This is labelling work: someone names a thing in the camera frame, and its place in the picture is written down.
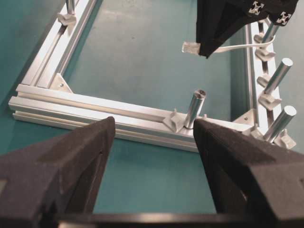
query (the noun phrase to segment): black foam pad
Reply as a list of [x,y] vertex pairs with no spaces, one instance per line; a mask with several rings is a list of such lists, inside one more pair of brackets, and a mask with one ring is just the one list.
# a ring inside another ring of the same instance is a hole
[[1,156],[0,180],[6,184],[0,193],[0,224],[36,227],[43,214],[64,212],[79,179],[90,173],[88,167],[104,171],[114,135],[114,118],[109,117]]
[[218,212],[304,224],[304,155],[202,119],[194,138]]

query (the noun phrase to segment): gripper jaw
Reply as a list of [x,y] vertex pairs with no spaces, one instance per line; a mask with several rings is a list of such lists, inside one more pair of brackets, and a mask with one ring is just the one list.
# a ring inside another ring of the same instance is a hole
[[92,212],[114,118],[0,157],[0,227],[39,228],[45,215]]
[[196,42],[207,58],[244,25],[266,19],[285,26],[298,0],[198,0]]
[[218,213],[252,214],[259,227],[304,226],[303,154],[203,119],[193,134]]

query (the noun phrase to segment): white plastic clip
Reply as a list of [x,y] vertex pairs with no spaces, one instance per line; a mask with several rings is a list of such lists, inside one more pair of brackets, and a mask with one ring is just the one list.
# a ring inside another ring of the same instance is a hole
[[276,99],[270,94],[262,93],[258,101],[264,108],[269,111],[272,111],[275,107],[281,104],[282,99]]
[[242,134],[246,136],[251,136],[255,139],[263,140],[262,133],[258,130],[258,125],[255,124],[253,127],[249,128],[248,130],[242,132]]
[[162,121],[173,132],[177,133],[184,127],[185,120],[177,113],[176,108],[169,116]]
[[266,86],[267,86],[267,84],[269,83],[269,81],[270,81],[270,76],[269,76],[269,74],[263,74],[262,76],[259,76],[258,78],[257,78],[257,82],[263,87],[263,88],[265,88]]
[[292,149],[296,146],[296,142],[288,135],[287,130],[284,129],[274,140],[274,143],[286,149]]
[[63,26],[74,25],[77,22],[76,16],[69,13],[67,14],[58,13],[57,19]]
[[255,54],[263,62],[267,62],[276,56],[275,52],[269,52],[265,48],[258,48]]

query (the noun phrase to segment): metal rod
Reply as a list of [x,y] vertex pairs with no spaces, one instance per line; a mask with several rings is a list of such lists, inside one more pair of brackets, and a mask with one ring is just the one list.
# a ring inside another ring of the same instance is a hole
[[68,14],[75,14],[75,0],[66,0],[66,8]]
[[282,79],[285,77],[289,69],[294,63],[289,58],[283,58],[279,67],[276,69],[274,75],[269,80],[268,84],[265,87],[264,93],[271,94],[277,86],[280,84]]
[[193,129],[193,123],[201,112],[205,98],[206,98],[205,91],[198,89],[194,92],[184,124],[186,128]]
[[276,35],[277,30],[279,29],[280,26],[278,25],[274,25],[273,23],[271,23],[269,25],[269,28],[266,32],[266,34],[263,37],[262,43],[268,43],[270,42]]
[[264,135],[264,140],[272,143],[295,115],[296,109],[292,106],[286,106]]

